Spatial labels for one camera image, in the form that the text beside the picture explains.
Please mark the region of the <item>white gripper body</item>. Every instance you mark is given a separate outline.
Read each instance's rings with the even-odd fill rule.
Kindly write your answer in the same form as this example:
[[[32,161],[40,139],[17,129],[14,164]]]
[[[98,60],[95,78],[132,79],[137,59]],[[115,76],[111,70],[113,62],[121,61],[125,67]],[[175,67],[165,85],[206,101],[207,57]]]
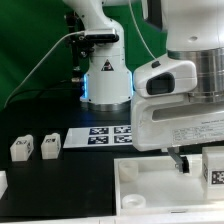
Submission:
[[[143,98],[131,104],[133,146],[139,151],[224,140],[224,103],[191,104],[184,94]]]

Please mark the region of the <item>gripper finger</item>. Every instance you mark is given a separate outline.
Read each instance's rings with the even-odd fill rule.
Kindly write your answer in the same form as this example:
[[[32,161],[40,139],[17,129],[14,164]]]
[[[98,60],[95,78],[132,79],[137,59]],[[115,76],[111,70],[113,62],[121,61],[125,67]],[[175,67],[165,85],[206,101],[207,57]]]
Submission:
[[[188,173],[189,172],[189,162],[186,156],[181,156],[179,154],[179,148],[169,148],[168,149],[169,156],[175,161],[175,168],[180,173]]]

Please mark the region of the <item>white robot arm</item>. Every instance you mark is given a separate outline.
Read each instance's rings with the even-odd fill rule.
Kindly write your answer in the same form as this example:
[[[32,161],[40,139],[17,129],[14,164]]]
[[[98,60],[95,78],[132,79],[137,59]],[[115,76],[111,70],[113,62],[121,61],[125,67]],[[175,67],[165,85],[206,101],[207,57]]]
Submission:
[[[131,106],[139,151],[224,140],[224,0],[63,0],[94,41],[82,103],[97,109]],[[166,31],[166,54],[129,71],[124,31],[106,6],[140,1],[144,19]]]

